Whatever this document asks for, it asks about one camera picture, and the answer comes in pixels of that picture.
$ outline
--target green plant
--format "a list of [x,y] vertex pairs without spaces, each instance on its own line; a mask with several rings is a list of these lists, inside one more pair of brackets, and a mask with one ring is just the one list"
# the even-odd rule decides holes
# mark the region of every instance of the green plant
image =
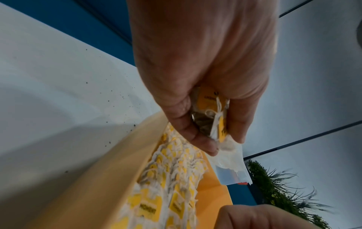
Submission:
[[319,204],[318,200],[314,199],[317,191],[313,189],[311,193],[302,195],[300,188],[288,185],[287,181],[297,176],[296,174],[287,171],[276,172],[276,169],[269,172],[257,161],[248,161],[248,168],[253,183],[260,189],[267,204],[308,220],[322,229],[330,229],[328,223],[320,216],[310,213],[315,210],[330,212],[330,206]]

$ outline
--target hand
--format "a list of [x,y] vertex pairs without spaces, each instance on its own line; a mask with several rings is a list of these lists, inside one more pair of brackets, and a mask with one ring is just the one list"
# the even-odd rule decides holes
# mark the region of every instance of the hand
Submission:
[[275,54],[277,0],[127,0],[138,71],[175,129],[210,155],[191,121],[191,89],[230,98],[227,129],[245,141]]
[[271,205],[231,205],[220,209],[215,229],[320,229],[314,224]]

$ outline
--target finger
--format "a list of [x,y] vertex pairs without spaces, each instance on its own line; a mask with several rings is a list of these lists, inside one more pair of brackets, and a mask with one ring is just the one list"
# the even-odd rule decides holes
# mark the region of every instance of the finger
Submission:
[[318,227],[271,205],[232,205],[220,209],[215,229],[317,229]]
[[202,134],[191,120],[191,99],[187,96],[173,106],[161,107],[173,127],[191,144],[215,156],[218,153],[216,142]]
[[259,99],[268,85],[268,79],[249,97],[230,100],[227,113],[227,131],[238,143],[244,143],[246,133],[253,122]]

